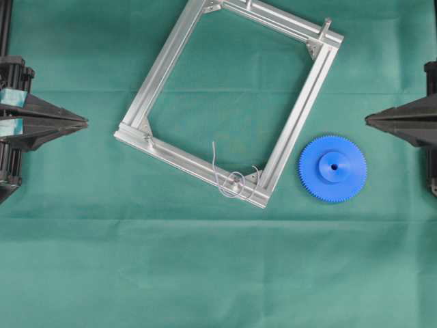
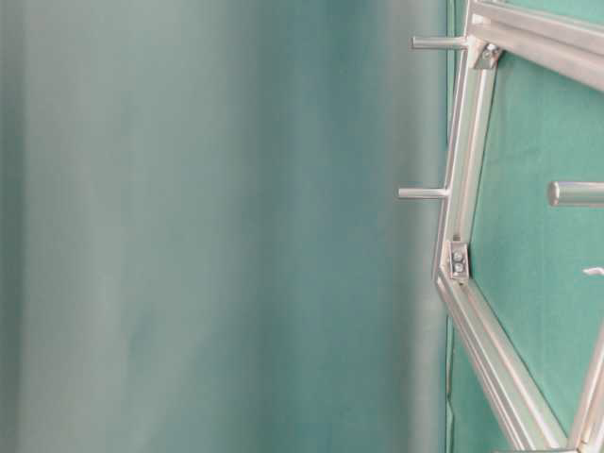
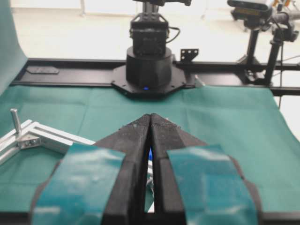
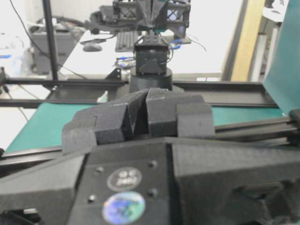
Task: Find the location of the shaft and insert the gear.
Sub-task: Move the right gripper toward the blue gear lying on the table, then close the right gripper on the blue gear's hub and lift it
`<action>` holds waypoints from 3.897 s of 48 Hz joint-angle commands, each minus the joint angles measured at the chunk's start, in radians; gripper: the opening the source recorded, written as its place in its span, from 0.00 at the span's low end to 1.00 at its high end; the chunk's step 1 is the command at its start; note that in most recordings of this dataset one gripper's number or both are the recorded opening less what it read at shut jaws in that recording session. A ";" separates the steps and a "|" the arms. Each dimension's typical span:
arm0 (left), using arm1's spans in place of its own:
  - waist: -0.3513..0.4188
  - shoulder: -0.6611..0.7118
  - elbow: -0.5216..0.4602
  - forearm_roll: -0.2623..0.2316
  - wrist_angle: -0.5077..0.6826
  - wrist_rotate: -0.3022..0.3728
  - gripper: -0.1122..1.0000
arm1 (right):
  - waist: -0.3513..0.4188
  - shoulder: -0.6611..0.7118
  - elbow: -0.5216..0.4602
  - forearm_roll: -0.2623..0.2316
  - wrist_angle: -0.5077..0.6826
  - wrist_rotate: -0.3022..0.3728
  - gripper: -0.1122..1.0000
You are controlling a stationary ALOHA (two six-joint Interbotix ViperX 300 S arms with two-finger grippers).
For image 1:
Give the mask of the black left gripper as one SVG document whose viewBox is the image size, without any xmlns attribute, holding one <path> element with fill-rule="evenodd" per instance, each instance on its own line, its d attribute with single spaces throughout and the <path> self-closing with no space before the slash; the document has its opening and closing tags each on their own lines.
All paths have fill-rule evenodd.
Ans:
<svg viewBox="0 0 437 328">
<path fill-rule="evenodd" d="M 21 150 L 37 150 L 42 144 L 87 128 L 84 117 L 30 94 L 34 77 L 35 72 L 21 56 L 1 57 L 3 185 L 21 185 Z"/>
</svg>

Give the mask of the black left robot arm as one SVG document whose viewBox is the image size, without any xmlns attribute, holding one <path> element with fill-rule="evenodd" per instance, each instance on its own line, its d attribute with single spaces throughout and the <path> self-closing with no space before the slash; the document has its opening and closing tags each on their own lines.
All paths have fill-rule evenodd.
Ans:
<svg viewBox="0 0 437 328">
<path fill-rule="evenodd" d="M 35 71 L 8 55 L 12 1 L 1 2 L 1 196 L 22 184 L 25 152 L 87 128 L 87 119 L 31 93 Z"/>
</svg>

